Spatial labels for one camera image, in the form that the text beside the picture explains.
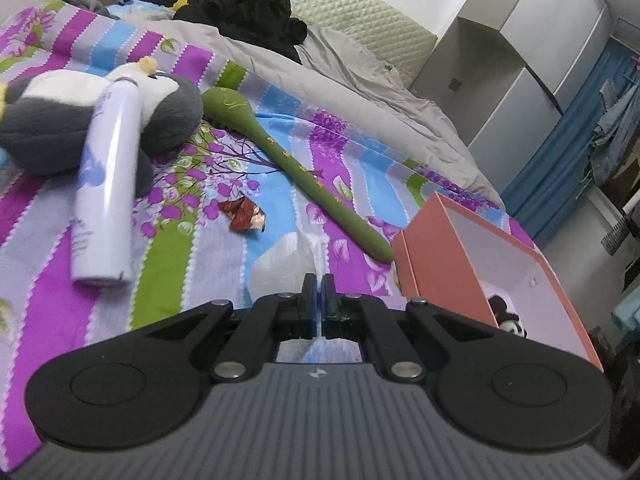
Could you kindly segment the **white tissue piece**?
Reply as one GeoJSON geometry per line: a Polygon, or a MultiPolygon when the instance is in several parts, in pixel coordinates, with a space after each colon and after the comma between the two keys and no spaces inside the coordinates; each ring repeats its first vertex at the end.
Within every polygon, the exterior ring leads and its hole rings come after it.
{"type": "MultiPolygon", "coordinates": [[[[255,302],[276,292],[300,292],[307,273],[322,276],[328,272],[326,234],[309,234],[297,229],[284,234],[250,268],[246,290],[255,302]]],[[[280,344],[277,361],[324,364],[360,363],[361,353],[355,341],[326,339],[312,330],[312,336],[293,336],[280,344]]]]}

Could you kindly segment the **colourful striped bed sheet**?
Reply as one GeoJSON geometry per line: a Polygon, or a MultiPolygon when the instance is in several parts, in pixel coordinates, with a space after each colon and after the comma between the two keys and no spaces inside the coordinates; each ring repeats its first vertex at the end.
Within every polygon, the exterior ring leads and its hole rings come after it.
{"type": "MultiPolygon", "coordinates": [[[[56,68],[105,75],[152,56],[162,70],[201,89],[238,90],[273,140],[386,238],[404,228],[428,196],[442,193],[526,240],[486,198],[375,141],[322,108],[297,99],[222,55],[156,32],[51,1],[1,26],[1,77],[56,68]]],[[[153,187],[134,204],[134,281],[98,289],[70,277],[74,176],[43,179],[1,166],[1,466],[12,469],[39,441],[24,404],[44,362],[145,326],[210,298],[250,303],[250,268],[284,234],[326,234],[326,262],[343,292],[395,302],[395,272],[366,255],[306,199],[256,146],[202,122],[179,151],[154,162],[153,187]],[[246,196],[266,214],[263,231],[234,232],[219,203],[246,196]]]]}

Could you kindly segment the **dark red candy wrapper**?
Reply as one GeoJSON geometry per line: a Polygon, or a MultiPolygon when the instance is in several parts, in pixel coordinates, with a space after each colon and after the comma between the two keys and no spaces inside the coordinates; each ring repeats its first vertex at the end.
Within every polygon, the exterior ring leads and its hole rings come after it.
{"type": "Polygon", "coordinates": [[[265,229],[266,214],[246,196],[220,202],[219,210],[228,218],[231,231],[263,231],[265,229]]]}

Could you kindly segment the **pink cardboard box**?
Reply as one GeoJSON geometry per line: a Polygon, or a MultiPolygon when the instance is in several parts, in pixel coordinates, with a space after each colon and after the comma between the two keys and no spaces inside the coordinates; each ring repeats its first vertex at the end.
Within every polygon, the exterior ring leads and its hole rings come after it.
{"type": "Polygon", "coordinates": [[[495,327],[488,299],[498,296],[528,339],[602,367],[544,255],[450,198],[432,195],[392,248],[402,296],[495,327]]]}

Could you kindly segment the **small panda plush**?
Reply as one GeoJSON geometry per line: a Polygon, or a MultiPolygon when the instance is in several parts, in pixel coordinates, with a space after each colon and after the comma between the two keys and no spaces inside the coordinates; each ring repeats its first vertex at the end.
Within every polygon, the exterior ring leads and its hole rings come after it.
{"type": "Polygon", "coordinates": [[[500,330],[515,336],[527,337],[526,329],[523,327],[520,317],[508,310],[506,302],[500,296],[489,297],[488,304],[500,330]]]}

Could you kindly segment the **white spray can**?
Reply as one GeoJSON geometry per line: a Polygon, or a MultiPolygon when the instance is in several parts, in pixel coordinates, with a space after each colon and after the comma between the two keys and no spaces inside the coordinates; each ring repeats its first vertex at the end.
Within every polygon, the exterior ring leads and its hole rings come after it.
{"type": "Polygon", "coordinates": [[[82,150],[72,222],[72,279],[100,286],[132,280],[132,206],[142,99],[127,78],[109,84],[82,150]]]}

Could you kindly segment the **grey duvet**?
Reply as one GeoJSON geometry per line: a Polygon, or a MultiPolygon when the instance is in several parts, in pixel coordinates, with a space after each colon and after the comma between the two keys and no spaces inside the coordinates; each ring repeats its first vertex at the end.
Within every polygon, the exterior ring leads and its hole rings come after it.
{"type": "Polygon", "coordinates": [[[222,36],[214,26],[168,20],[151,11],[124,18],[130,25],[223,55],[301,101],[350,122],[453,184],[503,208],[454,123],[433,101],[414,96],[358,41],[322,26],[308,29],[298,63],[276,52],[222,36]]]}

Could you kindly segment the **blue curtain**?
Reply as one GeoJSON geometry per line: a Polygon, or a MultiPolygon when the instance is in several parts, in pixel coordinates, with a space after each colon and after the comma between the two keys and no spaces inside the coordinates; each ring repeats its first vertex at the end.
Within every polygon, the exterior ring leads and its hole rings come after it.
{"type": "Polygon", "coordinates": [[[506,212],[538,247],[552,239],[588,184],[589,145],[604,114],[600,89],[622,94],[639,81],[637,53],[608,40],[582,88],[548,138],[502,194],[506,212]]]}

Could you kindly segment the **grey wardrobe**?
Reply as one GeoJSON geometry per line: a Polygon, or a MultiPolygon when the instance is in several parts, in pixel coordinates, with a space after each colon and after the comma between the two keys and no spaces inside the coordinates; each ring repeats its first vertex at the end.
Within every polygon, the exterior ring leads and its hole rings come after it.
{"type": "Polygon", "coordinates": [[[466,0],[411,89],[442,108],[502,193],[567,112],[610,28],[605,0],[466,0]]]}

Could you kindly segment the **black clothes pile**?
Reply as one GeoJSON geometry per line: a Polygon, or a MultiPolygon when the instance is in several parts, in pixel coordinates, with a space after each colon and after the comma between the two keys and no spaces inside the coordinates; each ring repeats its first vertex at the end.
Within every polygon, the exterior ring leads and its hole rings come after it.
{"type": "Polygon", "coordinates": [[[240,40],[300,64],[295,49],[307,25],[292,14],[291,0],[188,0],[174,20],[214,26],[222,36],[240,40]]]}

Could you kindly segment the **grey white penguin plush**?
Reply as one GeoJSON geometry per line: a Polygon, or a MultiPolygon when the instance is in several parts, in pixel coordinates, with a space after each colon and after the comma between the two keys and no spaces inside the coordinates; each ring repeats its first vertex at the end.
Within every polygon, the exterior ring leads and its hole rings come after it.
{"type": "Polygon", "coordinates": [[[196,84],[161,72],[149,56],[119,65],[105,76],[51,70],[4,84],[2,150],[35,176],[51,177],[77,169],[100,94],[120,78],[133,80],[141,94],[136,196],[149,195],[153,187],[151,158],[186,142],[204,115],[196,84]]]}

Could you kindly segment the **cream quilted headboard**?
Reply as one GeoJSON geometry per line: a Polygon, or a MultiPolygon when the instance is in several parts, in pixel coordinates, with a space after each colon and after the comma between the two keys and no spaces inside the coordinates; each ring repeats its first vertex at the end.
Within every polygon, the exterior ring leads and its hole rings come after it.
{"type": "Polygon", "coordinates": [[[296,18],[344,32],[398,69],[407,86],[436,46],[437,36],[383,0],[291,0],[296,18]]]}

